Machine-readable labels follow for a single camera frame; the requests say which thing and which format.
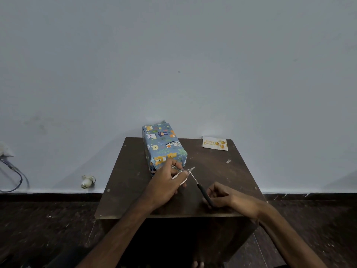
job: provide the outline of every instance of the forearm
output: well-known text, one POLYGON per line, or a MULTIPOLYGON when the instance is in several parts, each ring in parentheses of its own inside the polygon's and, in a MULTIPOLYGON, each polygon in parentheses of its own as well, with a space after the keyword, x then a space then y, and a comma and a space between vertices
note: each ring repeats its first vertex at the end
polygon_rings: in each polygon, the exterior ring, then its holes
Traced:
POLYGON ((274 207, 266 205, 259 221, 290 267, 326 267, 274 207))
POLYGON ((115 267, 132 237, 152 212, 152 208, 139 199, 77 268, 115 267))

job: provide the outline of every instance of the cable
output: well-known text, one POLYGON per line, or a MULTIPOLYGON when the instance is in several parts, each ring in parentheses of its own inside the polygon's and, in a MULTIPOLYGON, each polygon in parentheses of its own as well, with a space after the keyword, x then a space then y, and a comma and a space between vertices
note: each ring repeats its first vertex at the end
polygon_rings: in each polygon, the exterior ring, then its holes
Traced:
POLYGON ((27 179, 27 177, 26 177, 16 166, 14 166, 12 163, 10 163, 10 162, 6 159, 6 157, 4 157, 4 156, 0 157, 0 161, 2 161, 5 165, 7 165, 8 168, 10 168, 12 171, 15 171, 15 172, 20 176, 20 182, 19 182, 19 184, 18 184, 14 189, 12 189, 12 190, 10 190, 10 191, 2 191, 2 190, 0 190, 0 192, 2 192, 2 193, 10 193, 10 192, 13 192, 13 191, 15 191, 16 189, 18 189, 18 188, 21 186, 22 181, 24 180, 22 176, 25 177, 27 183, 29 184, 29 180, 27 179))

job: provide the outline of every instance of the wall socket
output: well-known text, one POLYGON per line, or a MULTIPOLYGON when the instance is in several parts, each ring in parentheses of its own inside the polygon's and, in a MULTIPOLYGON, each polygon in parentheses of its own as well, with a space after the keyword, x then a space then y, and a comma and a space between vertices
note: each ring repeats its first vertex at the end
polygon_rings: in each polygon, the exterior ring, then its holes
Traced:
POLYGON ((12 150, 9 148, 7 144, 0 141, 0 156, 14 157, 15 154, 12 152, 12 150))

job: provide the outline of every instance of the dark baseboard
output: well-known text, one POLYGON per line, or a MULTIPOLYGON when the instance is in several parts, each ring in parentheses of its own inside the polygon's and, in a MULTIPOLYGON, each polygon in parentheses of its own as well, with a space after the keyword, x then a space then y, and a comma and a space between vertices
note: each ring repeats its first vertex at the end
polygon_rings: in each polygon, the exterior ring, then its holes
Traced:
POLYGON ((85 194, 0 194, 0 202, 99 202, 101 193, 85 194))
POLYGON ((357 193, 264 194, 268 201, 277 200, 357 200, 357 193))

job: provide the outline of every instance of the wrapped gift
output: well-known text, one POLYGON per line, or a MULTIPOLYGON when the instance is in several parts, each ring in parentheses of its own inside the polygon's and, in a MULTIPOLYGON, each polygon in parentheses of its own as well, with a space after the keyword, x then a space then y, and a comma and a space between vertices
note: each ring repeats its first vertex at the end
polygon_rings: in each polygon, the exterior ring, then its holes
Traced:
POLYGON ((169 123, 158 123, 142 127, 145 155, 149 170, 154 174, 167 158, 175 159, 185 166, 187 152, 182 147, 169 123))

